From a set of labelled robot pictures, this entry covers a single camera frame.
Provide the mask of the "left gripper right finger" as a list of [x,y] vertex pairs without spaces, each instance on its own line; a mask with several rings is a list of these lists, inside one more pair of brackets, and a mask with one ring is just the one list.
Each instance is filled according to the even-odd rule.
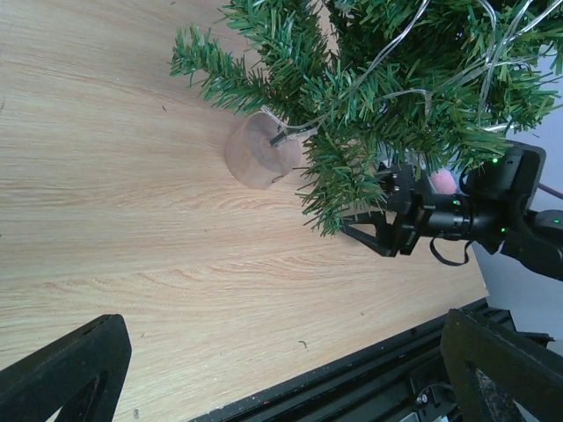
[[562,357],[524,335],[452,309],[441,354],[464,421],[562,420]]

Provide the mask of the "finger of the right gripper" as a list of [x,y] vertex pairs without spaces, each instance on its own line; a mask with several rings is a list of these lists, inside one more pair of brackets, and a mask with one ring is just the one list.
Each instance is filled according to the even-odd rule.
[[[387,222],[385,212],[369,211],[356,215],[347,215],[342,219],[342,232],[361,244],[367,246],[372,251],[382,257],[395,257],[394,248],[394,229]],[[372,226],[375,234],[371,235],[365,231],[357,229],[357,225]]]

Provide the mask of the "clear string lights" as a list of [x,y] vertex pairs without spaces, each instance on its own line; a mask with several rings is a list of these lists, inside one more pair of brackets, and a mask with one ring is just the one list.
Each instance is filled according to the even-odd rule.
[[559,1],[307,1],[269,11],[293,128],[521,132],[559,107]]

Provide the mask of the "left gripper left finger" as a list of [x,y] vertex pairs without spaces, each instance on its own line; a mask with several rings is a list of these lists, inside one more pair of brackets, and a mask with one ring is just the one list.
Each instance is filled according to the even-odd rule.
[[1,370],[1,420],[111,421],[132,354],[121,315],[102,315]]

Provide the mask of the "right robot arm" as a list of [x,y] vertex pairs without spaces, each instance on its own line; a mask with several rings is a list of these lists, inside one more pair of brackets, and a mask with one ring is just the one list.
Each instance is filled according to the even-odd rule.
[[383,209],[342,219],[343,232],[383,257],[409,255],[422,237],[480,244],[534,273],[562,278],[562,213],[534,211],[545,151],[512,142],[506,154],[463,171],[460,193],[439,193],[411,164],[379,164]]

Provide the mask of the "small green christmas tree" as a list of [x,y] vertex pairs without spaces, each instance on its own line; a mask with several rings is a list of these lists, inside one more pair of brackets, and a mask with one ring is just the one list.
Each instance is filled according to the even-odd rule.
[[171,73],[201,74],[215,107],[263,112],[274,144],[305,136],[303,213],[325,236],[385,204],[379,161],[472,170],[559,107],[559,1],[231,1],[222,14],[258,62],[189,26]]

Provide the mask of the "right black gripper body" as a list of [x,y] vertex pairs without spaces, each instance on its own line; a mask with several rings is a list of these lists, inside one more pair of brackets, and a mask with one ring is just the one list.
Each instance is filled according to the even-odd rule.
[[433,188],[425,171],[415,177],[410,164],[380,163],[382,186],[388,194],[384,216],[394,213],[392,222],[377,226],[377,252],[383,257],[410,255],[421,237],[435,237],[430,217],[435,211]]

